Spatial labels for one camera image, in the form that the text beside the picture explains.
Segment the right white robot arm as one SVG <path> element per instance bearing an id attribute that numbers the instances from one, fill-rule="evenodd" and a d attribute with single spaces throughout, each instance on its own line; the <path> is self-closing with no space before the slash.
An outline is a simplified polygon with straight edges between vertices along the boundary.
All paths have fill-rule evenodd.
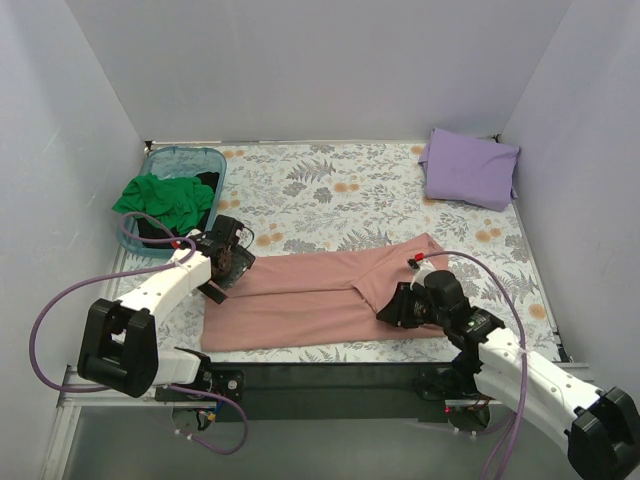
<path id="1" fill-rule="evenodd" d="M 454 389 L 464 397 L 491 397 L 532 423 L 565 451 L 581 478 L 625 479 L 638 467 L 639 412 L 632 397 L 527 352 L 502 320 L 470 304 L 452 273 L 398 283 L 377 318 L 393 327 L 442 328 L 460 351 Z"/>

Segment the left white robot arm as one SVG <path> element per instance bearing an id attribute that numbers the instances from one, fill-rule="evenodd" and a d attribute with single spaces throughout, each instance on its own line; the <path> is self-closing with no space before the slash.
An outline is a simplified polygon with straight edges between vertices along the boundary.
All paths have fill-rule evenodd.
<path id="1" fill-rule="evenodd" d="M 176 240 L 163 269 L 111 301 L 90 307 L 77 372 L 85 380 L 138 398 L 150 388 L 178 384 L 193 400 L 205 398 L 213 377 L 204 355 L 186 349 L 160 349 L 156 327 L 198 290 L 220 305 L 227 291 L 253 265 L 255 256 L 240 244 L 247 228 L 225 215 L 210 230 Z"/>

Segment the pink t shirt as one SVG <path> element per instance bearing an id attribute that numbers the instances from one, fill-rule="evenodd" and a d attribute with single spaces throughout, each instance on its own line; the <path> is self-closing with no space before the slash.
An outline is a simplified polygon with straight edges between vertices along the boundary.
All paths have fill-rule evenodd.
<path id="1" fill-rule="evenodd" d="M 431 254 L 448 269 L 442 248 L 426 233 L 407 242 L 359 251 L 261 257 L 227 292 L 205 306 L 205 352 L 432 338 L 437 327 L 403 329 L 377 320 L 396 286 L 413 277 L 407 261 Z"/>

